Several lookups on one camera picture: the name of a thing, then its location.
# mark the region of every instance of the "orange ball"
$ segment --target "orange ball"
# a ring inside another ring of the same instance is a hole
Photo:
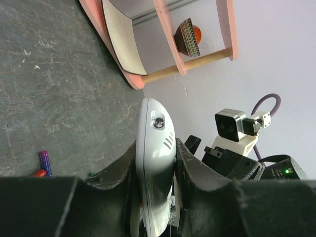
[[[194,32],[194,35],[196,36],[197,43],[199,44],[202,39],[202,32],[199,29],[199,27],[194,26],[194,25],[193,25],[193,32]]]

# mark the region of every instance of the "bowl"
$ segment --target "bowl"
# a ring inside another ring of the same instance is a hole
[[[191,18],[183,21],[174,35],[178,51],[189,57],[200,56],[198,43],[202,37],[199,27],[192,24]]]

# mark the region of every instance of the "cracked gray surface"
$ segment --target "cracked gray surface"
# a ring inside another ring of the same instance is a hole
[[[127,85],[77,0],[0,2],[0,176],[86,178],[136,139],[142,91]]]

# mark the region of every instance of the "purple marker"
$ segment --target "purple marker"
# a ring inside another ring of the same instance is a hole
[[[49,157],[47,151],[42,151],[39,153],[39,158],[41,162],[41,167],[46,171],[46,176],[51,177],[51,169],[49,164]]]

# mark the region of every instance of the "wooden rod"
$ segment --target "wooden rod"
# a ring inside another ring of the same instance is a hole
[[[229,55],[230,55],[229,49],[225,48],[225,49],[222,49],[220,51],[210,53],[210,54],[207,54],[205,56],[195,58],[195,59],[192,59],[188,62],[185,62],[184,66],[187,70],[190,70],[192,68],[197,68],[197,67],[203,66],[205,64],[212,63],[212,62],[221,60],[223,58],[227,58],[227,57],[229,57]],[[161,78],[165,78],[167,76],[176,74],[178,72],[179,72],[179,70],[178,70],[177,66],[173,65],[171,67],[164,68],[164,69],[161,69],[157,72],[150,73],[146,76],[143,76],[142,81],[143,81],[143,83],[147,84],[149,82],[159,80]]]

